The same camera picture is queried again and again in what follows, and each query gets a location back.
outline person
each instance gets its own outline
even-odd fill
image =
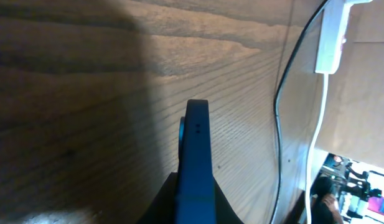
[[[312,224],[344,224],[335,197],[335,187],[330,178],[320,177],[315,180],[311,195],[317,195],[311,209]]]

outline white plug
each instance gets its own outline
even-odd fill
[[[321,37],[316,58],[316,73],[334,74],[339,68],[350,8],[372,0],[329,0],[324,8]]]

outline black cable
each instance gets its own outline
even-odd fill
[[[281,126],[280,126],[280,117],[279,117],[279,102],[280,102],[280,97],[282,90],[284,88],[284,83],[286,82],[287,76],[289,74],[291,65],[294,62],[294,59],[298,53],[298,50],[302,44],[302,41],[305,38],[305,35],[307,34],[308,28],[311,26],[312,22],[318,17],[318,15],[323,11],[325,5],[329,2],[329,0],[323,0],[321,5],[316,9],[316,11],[313,13],[311,18],[308,20],[307,24],[305,25],[304,29],[302,30],[300,36],[298,37],[298,40],[296,42],[296,45],[294,46],[293,52],[291,52],[290,58],[287,62],[286,68],[284,69],[283,75],[280,79],[278,89],[276,90],[276,95],[273,100],[273,113],[274,113],[274,119],[276,122],[276,132],[278,135],[278,172],[279,172],[279,182],[278,182],[278,191],[276,193],[276,201],[274,203],[274,209],[271,217],[271,221],[269,224],[272,224],[274,221],[274,217],[276,215],[276,212],[278,210],[278,202],[279,202],[279,193],[281,189],[281,155],[282,155],[282,136],[281,136]]]

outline blue object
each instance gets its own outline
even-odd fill
[[[189,100],[180,120],[175,223],[216,223],[207,100]]]

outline wooden table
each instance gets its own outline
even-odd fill
[[[203,98],[216,180],[245,223],[268,223],[276,84],[320,3],[0,0],[0,220],[134,223],[177,170],[186,101]],[[283,92],[276,223],[304,184],[320,24]]]

